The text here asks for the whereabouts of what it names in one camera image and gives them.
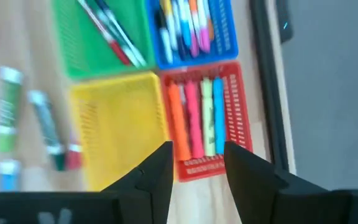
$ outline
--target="wooden surface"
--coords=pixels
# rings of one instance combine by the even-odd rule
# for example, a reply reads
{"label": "wooden surface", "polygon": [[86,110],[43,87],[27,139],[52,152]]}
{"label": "wooden surface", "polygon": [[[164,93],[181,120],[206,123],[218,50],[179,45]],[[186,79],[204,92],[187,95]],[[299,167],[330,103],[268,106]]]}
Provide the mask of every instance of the wooden surface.
{"label": "wooden surface", "polygon": [[[232,0],[232,8],[254,151],[260,157],[269,158],[248,1]],[[14,67],[25,75],[17,120],[17,150],[13,154],[0,154],[0,160],[14,157],[22,162],[22,188],[26,191],[85,189],[80,170],[58,173],[50,168],[35,114],[24,94],[36,88],[50,95],[58,130],[67,142],[71,125],[67,98],[70,82],[62,73],[54,37],[48,0],[0,0],[0,66]],[[239,223],[226,176],[175,184],[168,222]]]}

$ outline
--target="plastic basket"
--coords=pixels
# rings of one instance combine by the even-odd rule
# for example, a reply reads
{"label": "plastic basket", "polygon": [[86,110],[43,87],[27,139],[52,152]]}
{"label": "plastic basket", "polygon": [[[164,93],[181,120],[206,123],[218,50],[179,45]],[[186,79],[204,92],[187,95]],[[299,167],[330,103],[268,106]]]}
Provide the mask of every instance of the plastic basket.
{"label": "plastic basket", "polygon": [[168,140],[152,72],[76,85],[70,96],[89,190],[109,186]]}
{"label": "plastic basket", "polygon": [[178,55],[174,55],[174,62],[169,64],[165,58],[164,48],[155,21],[155,12],[159,8],[159,0],[147,0],[147,14],[150,20],[150,32],[155,52],[157,65],[161,70],[178,68],[183,66],[202,65],[216,62],[222,59],[235,58],[238,55],[236,31],[231,10],[230,0],[208,0],[209,10],[214,27],[214,40],[211,43],[211,52],[201,54],[196,58],[187,56],[186,60],[180,60]]}
{"label": "plastic basket", "polygon": [[126,66],[117,58],[77,0],[53,0],[52,8],[67,75],[94,78],[155,66],[144,0],[106,0],[147,65]]}
{"label": "plastic basket", "polygon": [[[221,77],[224,82],[224,112],[226,123],[226,140],[234,141],[238,145],[252,150],[250,137],[246,95],[242,82],[242,72],[237,62],[217,63],[212,65],[193,67],[186,70],[174,70],[162,75],[162,90],[165,111],[171,138],[175,146],[175,137],[170,113],[170,100],[167,90],[169,83],[185,83],[186,81],[200,82],[203,77]],[[189,161],[175,161],[177,177],[181,182],[210,177],[226,172],[222,155],[204,157]]]}

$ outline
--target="yellow basket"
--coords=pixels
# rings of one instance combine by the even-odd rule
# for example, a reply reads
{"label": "yellow basket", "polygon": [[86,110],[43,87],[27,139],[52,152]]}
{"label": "yellow basket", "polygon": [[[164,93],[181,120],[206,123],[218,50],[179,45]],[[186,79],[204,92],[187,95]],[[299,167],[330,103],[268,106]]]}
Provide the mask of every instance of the yellow basket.
{"label": "yellow basket", "polygon": [[100,191],[168,140],[160,82],[152,72],[74,86],[88,190]]}

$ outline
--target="green marker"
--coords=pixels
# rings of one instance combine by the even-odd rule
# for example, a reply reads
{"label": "green marker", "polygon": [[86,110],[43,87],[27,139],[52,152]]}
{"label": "green marker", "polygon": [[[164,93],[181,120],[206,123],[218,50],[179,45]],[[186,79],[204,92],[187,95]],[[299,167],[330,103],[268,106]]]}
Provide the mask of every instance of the green marker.
{"label": "green marker", "polygon": [[52,118],[51,104],[47,94],[42,91],[31,90],[28,92],[27,97],[34,105],[47,151],[53,159],[56,170],[65,170],[65,152],[56,132],[55,122]]}
{"label": "green marker", "polygon": [[23,74],[1,67],[2,95],[0,97],[0,151],[10,152],[16,141],[16,116],[21,95]]}

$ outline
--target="orange marker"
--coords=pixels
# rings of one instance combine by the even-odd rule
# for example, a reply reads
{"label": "orange marker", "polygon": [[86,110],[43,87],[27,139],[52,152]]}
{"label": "orange marker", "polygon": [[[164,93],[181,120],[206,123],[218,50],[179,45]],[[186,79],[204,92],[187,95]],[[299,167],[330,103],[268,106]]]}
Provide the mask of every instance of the orange marker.
{"label": "orange marker", "polygon": [[183,115],[179,87],[176,84],[171,83],[168,87],[168,95],[171,101],[171,114],[173,118],[173,126],[175,128],[175,157],[179,161],[186,161],[191,159],[191,154],[188,145],[188,135],[186,132],[186,123]]}

